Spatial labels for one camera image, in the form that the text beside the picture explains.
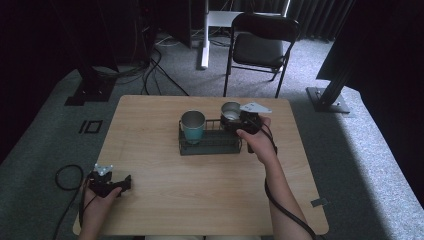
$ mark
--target teal cup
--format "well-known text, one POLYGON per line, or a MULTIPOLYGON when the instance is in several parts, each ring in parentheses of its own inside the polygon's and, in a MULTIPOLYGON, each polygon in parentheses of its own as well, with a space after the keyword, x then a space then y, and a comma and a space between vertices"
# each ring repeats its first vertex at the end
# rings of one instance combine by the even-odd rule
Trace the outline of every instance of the teal cup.
POLYGON ((203 136, 206 118, 197 110, 187 111, 181 116, 181 125, 188 143, 197 144, 203 136))

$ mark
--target black curtain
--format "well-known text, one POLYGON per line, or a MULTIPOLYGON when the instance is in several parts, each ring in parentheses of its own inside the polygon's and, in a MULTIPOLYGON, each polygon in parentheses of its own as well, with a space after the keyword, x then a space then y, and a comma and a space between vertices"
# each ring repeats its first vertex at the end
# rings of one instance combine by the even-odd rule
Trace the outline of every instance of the black curtain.
POLYGON ((423 70, 424 1, 357 0, 317 76, 360 92, 421 205, 423 70))
POLYGON ((354 2, 355 0, 291 0, 287 17, 299 22, 300 38, 334 41, 354 2))

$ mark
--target dark background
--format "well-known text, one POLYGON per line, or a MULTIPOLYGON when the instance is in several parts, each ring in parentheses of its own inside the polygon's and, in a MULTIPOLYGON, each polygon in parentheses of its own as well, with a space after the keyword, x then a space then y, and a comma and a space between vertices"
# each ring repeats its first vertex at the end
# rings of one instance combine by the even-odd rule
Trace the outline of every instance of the dark background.
MULTIPOLYGON (((202 8, 201 4, 195 5, 194 8, 202 8)), ((337 81, 337 70, 350 66, 348 86, 361 93, 421 204, 424 201, 420 172, 424 169, 421 107, 424 103, 423 5, 419 0, 357 0, 318 75, 320 79, 337 81), (351 49, 359 51, 352 56, 351 49)), ((128 14, 124 10, 121 12, 122 24, 126 23, 129 27, 119 38, 113 34, 116 27, 111 27, 111 23, 94 28, 97 31, 75 27, 78 33, 84 30, 91 34, 88 40, 86 34, 77 36, 82 52, 94 64, 112 66, 118 62, 143 61, 146 56, 148 59, 148 49, 139 48, 134 55, 132 47, 119 48, 135 44, 134 37, 130 37, 134 36, 131 31, 134 19, 126 19, 124 15, 128 14), (102 41, 100 45, 99 41, 95 41, 97 46, 94 47, 90 41, 96 37, 102 41)), ((99 20, 97 14, 78 12, 77 16, 87 23, 99 20)), ((150 20, 151 15, 147 14, 138 24, 150 20)), ((193 24, 198 28, 199 20, 193 20, 193 24)), ((6 158, 25 132, 56 83, 76 68, 73 59, 62 25, 49 1, 2 1, 0 161, 6 158)))

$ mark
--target desk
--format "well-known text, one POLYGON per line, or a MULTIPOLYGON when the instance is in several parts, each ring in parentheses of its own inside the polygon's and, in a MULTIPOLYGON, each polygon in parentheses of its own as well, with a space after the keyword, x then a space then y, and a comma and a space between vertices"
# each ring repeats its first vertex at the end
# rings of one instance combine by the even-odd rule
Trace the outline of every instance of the desk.
POLYGON ((319 196, 287 100, 123 96, 98 163, 114 165, 113 181, 131 174, 133 188, 116 200, 102 234, 272 235, 265 170, 246 143, 240 154, 179 154, 183 112, 198 109, 216 119, 227 101, 256 101, 273 110, 266 115, 293 194, 311 228, 328 231, 322 207, 310 203, 319 196))
POLYGON ((231 27, 233 19, 241 12, 209 11, 209 0, 205 0, 205 31, 203 40, 201 67, 207 69, 209 66, 209 27, 231 27))

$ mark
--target chair leg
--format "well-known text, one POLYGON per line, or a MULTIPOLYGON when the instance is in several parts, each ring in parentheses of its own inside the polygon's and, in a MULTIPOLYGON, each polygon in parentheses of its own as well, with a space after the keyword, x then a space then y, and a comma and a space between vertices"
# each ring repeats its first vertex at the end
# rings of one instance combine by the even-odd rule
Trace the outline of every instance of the chair leg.
POLYGON ((269 81, 270 81, 270 82, 274 81, 274 79, 275 79, 275 77, 277 76, 277 74, 278 74, 278 70, 277 70, 277 71, 275 71, 274 76, 272 76, 271 80, 269 80, 269 81))
POLYGON ((224 84, 224 95, 223 95, 223 97, 227 96, 227 84, 228 84, 228 76, 229 75, 230 74, 228 73, 228 70, 227 70, 227 72, 225 73, 225 84, 224 84))
POLYGON ((275 98, 278 98, 278 95, 280 94, 280 88, 281 88, 281 85, 283 84, 283 78, 284 78, 284 74, 286 73, 286 67, 287 65, 285 65, 283 70, 281 71, 280 82, 278 83, 277 93, 275 93, 275 98))

